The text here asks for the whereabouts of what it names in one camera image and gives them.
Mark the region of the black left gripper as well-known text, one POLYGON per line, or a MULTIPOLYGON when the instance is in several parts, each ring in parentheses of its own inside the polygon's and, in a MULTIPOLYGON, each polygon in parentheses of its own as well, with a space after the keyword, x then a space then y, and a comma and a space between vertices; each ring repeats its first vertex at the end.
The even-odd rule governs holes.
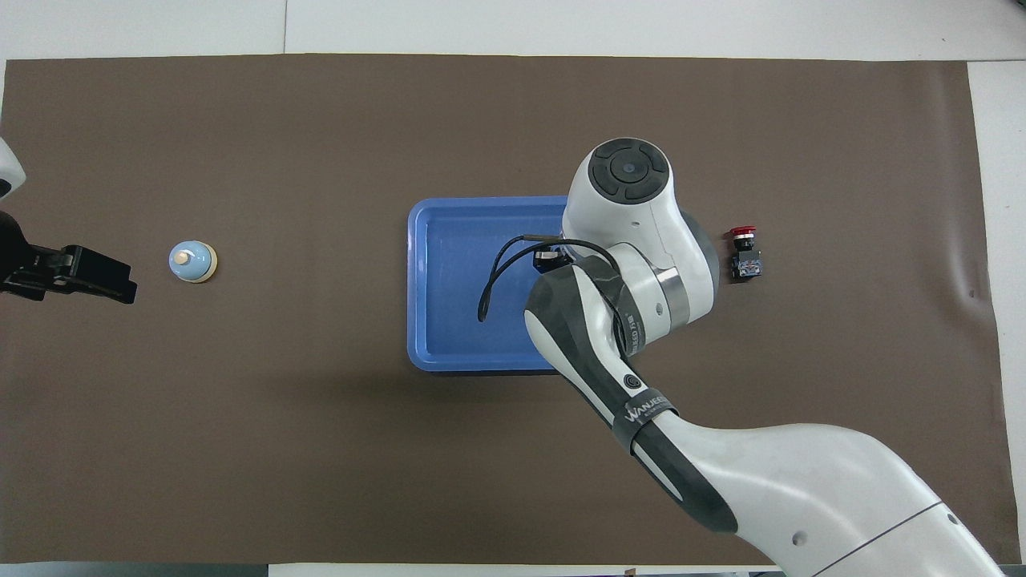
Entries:
POLYGON ((87 293, 125 305, 135 303, 139 285, 131 280, 131 266, 80 245, 61 251, 26 241, 21 226, 1 211, 1 293, 40 302, 48 292, 87 293))

